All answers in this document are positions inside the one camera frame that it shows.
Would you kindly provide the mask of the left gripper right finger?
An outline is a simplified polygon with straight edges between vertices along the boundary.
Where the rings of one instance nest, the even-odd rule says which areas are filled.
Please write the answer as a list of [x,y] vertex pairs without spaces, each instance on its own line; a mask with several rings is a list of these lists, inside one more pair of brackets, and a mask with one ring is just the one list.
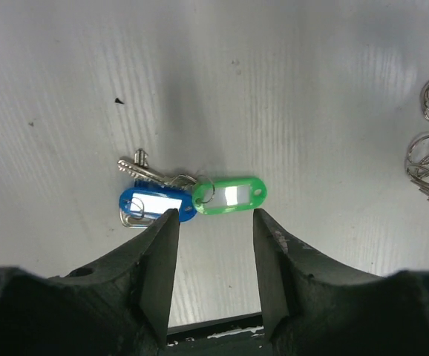
[[262,208],[253,211],[253,246],[265,335],[281,321],[323,303],[323,289],[376,282],[380,276],[347,266],[289,233]]

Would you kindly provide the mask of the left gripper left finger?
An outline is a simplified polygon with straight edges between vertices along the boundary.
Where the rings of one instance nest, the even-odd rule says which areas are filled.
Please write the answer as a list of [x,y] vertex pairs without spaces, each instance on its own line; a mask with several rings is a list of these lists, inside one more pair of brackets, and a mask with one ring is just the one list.
[[174,287],[179,212],[172,208],[104,256],[51,282],[63,287],[121,349],[162,349]]

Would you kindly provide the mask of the green key tag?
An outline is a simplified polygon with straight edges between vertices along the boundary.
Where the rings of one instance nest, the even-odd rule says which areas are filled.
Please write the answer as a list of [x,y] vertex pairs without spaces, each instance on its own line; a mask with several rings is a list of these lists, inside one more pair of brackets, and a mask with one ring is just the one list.
[[197,183],[192,203],[198,213],[228,214],[260,207],[267,197],[267,187],[258,177],[235,177]]

